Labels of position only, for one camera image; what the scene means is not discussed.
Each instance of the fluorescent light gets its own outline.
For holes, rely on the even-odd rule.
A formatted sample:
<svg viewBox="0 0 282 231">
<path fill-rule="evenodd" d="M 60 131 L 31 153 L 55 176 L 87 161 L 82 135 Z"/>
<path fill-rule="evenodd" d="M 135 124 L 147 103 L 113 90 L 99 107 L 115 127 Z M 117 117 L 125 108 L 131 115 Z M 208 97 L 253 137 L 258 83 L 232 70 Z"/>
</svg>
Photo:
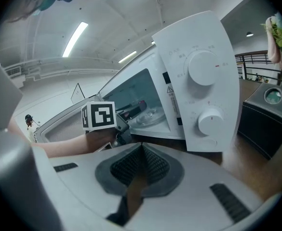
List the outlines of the fluorescent light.
<svg viewBox="0 0 282 231">
<path fill-rule="evenodd" d="M 82 32 L 85 30 L 85 28 L 88 26 L 87 23 L 81 22 L 75 30 L 74 34 L 72 35 L 71 39 L 69 40 L 69 43 L 64 51 L 63 57 L 68 57 L 74 44 L 77 42 L 78 38 L 81 36 Z"/>
<path fill-rule="evenodd" d="M 136 53 L 136 51 L 130 53 L 129 55 L 127 55 L 126 57 L 122 58 L 118 63 L 121 64 L 123 61 L 125 61 L 126 59 L 128 59 L 129 57 L 131 57 L 132 55 L 134 55 Z"/>
<path fill-rule="evenodd" d="M 253 36 L 253 33 L 252 32 L 247 32 L 247 35 L 246 35 L 247 37 L 251 37 L 251 36 Z"/>
</svg>

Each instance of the microwave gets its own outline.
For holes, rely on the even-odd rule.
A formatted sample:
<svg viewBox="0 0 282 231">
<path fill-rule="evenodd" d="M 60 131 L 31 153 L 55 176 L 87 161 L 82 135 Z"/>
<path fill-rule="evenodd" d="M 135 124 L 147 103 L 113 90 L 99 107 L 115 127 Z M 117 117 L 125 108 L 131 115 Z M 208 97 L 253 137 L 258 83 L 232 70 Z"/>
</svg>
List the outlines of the microwave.
<svg viewBox="0 0 282 231">
<path fill-rule="evenodd" d="M 227 150 L 238 125 L 240 90 L 234 52 L 220 20 L 202 12 L 164 28 L 153 40 L 95 96 L 42 125 L 37 140 L 83 134 L 81 106 L 113 101 L 131 134 L 185 140 L 188 151 Z"/>
</svg>

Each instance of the white knob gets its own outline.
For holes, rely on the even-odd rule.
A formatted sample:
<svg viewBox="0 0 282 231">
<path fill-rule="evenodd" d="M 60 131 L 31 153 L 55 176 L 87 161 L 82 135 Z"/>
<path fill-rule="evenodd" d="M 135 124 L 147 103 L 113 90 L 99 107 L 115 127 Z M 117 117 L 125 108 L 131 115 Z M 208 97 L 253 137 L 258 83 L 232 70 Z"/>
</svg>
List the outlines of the white knob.
<svg viewBox="0 0 282 231">
<path fill-rule="evenodd" d="M 208 108 L 201 113 L 198 119 L 199 129 L 203 134 L 215 135 L 222 129 L 223 116 L 215 108 Z"/>
<path fill-rule="evenodd" d="M 190 77 L 196 83 L 202 86 L 209 86 L 215 83 L 218 68 L 217 57 L 209 51 L 203 51 L 191 58 L 188 71 Z"/>
</svg>

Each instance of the wall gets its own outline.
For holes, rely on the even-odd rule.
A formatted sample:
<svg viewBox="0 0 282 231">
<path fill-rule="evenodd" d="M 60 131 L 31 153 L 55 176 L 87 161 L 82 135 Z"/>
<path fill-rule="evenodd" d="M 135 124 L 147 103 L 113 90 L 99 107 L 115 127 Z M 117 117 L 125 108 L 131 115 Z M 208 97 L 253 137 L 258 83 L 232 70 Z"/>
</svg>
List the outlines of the wall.
<svg viewBox="0 0 282 231">
<path fill-rule="evenodd" d="M 30 114 L 40 125 L 73 105 L 71 95 L 79 83 L 84 96 L 90 97 L 106 84 L 113 74 L 86 74 L 46 78 L 39 81 L 26 81 L 20 89 L 23 98 L 13 116 L 25 135 L 25 116 Z"/>
<path fill-rule="evenodd" d="M 257 37 L 249 37 L 237 44 L 232 45 L 232 47 L 235 55 L 252 51 L 267 51 L 267 35 L 263 34 Z"/>
</svg>

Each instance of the person's arm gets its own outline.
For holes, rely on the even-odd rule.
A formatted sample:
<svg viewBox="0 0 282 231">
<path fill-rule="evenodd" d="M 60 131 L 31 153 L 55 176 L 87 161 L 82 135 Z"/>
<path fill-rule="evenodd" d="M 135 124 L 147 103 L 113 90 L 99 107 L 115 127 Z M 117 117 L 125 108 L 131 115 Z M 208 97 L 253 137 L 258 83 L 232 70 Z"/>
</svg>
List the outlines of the person's arm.
<svg viewBox="0 0 282 231">
<path fill-rule="evenodd" d="M 19 135 L 26 142 L 30 143 L 17 125 L 14 118 L 11 118 L 7 128 L 9 132 Z M 31 143 L 31 146 L 41 147 L 45 150 L 48 157 L 51 158 L 91 153 L 98 150 L 105 144 L 113 142 L 115 138 L 116 130 L 114 128 L 108 128 L 83 134 L 67 141 Z"/>
</svg>

